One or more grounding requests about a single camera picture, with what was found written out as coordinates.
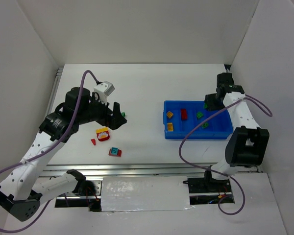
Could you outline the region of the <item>yellow lego plate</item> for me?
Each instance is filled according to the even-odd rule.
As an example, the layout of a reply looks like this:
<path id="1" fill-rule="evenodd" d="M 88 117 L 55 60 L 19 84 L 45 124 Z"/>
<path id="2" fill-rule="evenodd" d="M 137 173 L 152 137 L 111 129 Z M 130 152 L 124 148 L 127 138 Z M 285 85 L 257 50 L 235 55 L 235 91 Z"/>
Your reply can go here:
<path id="1" fill-rule="evenodd" d="M 174 127 L 173 127 L 173 123 L 172 122 L 168 122 L 167 123 L 167 131 L 168 132 L 173 132 L 174 131 Z"/>

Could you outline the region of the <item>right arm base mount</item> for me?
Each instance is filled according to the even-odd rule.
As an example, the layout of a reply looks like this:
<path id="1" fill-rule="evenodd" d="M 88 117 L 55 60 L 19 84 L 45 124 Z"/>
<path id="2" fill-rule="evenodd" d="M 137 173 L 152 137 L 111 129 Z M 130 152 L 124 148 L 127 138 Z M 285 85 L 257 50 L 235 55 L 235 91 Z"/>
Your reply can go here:
<path id="1" fill-rule="evenodd" d="M 234 203 L 229 180 L 211 182 L 204 177 L 188 178 L 183 184 L 188 186 L 191 205 L 218 204 L 224 197 L 222 203 Z"/>

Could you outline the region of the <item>green square lego brick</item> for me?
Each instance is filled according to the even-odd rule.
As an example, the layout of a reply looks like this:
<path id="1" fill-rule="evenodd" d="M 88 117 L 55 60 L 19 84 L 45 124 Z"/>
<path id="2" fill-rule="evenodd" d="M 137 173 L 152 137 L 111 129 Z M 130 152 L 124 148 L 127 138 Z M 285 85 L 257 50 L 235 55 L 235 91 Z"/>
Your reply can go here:
<path id="1" fill-rule="evenodd" d="M 197 112 L 196 113 L 196 118 L 197 119 L 201 119 L 202 117 L 204 117 L 204 114 L 202 112 Z"/>

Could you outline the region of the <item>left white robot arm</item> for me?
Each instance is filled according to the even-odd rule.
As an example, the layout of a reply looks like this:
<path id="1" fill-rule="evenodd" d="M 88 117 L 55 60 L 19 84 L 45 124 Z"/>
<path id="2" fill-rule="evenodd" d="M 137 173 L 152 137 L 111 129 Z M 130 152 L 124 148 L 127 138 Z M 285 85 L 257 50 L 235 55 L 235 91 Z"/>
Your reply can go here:
<path id="1" fill-rule="evenodd" d="M 74 87 L 65 101 L 47 115 L 36 138 L 13 171 L 0 183 L 0 206 L 21 222 L 29 220 L 39 206 L 63 193 L 80 194 L 88 184 L 86 177 L 75 169 L 38 183 L 37 179 L 53 156 L 79 130 L 79 126 L 97 122 L 111 130 L 126 124 L 120 105 L 102 102 L 103 93 Z"/>

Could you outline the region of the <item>red yellow lego brick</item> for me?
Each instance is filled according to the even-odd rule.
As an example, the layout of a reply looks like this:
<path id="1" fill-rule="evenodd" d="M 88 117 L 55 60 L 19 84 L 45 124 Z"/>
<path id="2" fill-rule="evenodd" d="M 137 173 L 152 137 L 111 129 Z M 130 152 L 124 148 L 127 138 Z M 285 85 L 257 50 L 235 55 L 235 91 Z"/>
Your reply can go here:
<path id="1" fill-rule="evenodd" d="M 187 109 L 182 108 L 180 111 L 181 111 L 181 120 L 182 121 L 188 120 L 188 112 L 187 112 Z"/>

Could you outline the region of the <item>green teal lego stack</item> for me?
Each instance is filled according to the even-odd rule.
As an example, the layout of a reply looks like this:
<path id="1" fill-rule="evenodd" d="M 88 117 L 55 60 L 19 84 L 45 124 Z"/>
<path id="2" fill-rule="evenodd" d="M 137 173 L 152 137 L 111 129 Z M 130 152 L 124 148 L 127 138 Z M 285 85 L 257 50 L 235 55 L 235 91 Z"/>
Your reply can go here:
<path id="1" fill-rule="evenodd" d="M 209 126 L 209 123 L 208 123 L 208 122 L 205 122 L 205 123 L 202 124 L 201 128 L 202 128 L 202 129 L 205 129 L 205 128 L 207 128 L 208 126 Z"/>

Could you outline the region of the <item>red teal lego stack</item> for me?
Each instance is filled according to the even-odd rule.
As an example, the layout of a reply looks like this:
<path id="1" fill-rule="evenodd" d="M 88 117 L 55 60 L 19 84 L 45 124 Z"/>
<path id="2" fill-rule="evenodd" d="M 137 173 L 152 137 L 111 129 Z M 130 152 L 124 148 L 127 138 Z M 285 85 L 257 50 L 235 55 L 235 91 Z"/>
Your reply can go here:
<path id="1" fill-rule="evenodd" d="M 114 156 L 114 157 L 121 157 L 122 151 L 116 147 L 112 147 L 109 149 L 109 156 Z"/>

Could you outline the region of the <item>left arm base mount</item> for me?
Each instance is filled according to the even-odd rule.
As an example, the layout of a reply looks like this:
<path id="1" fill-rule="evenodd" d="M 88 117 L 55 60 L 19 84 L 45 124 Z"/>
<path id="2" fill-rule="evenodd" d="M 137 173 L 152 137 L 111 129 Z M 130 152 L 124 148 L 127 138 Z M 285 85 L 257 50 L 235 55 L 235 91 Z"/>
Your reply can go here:
<path id="1" fill-rule="evenodd" d="M 90 212 L 101 212 L 102 180 L 86 182 L 81 192 L 66 192 L 56 197 L 54 207 L 57 209 L 85 208 Z"/>

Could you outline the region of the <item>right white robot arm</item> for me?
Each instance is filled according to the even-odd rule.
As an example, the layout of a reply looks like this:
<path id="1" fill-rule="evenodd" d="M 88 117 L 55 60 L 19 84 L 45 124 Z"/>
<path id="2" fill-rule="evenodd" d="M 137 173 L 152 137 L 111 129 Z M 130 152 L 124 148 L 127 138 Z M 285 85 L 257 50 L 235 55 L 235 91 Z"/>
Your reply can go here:
<path id="1" fill-rule="evenodd" d="M 242 86 L 234 83 L 229 72 L 218 74 L 216 92 L 205 96 L 205 109 L 219 111 L 227 108 L 233 126 L 224 159 L 204 173 L 205 181 L 209 184 L 224 183 L 240 168 L 259 166 L 263 162 L 270 134 L 255 121 L 247 101 L 272 117 L 271 110 L 261 101 L 247 95 Z"/>

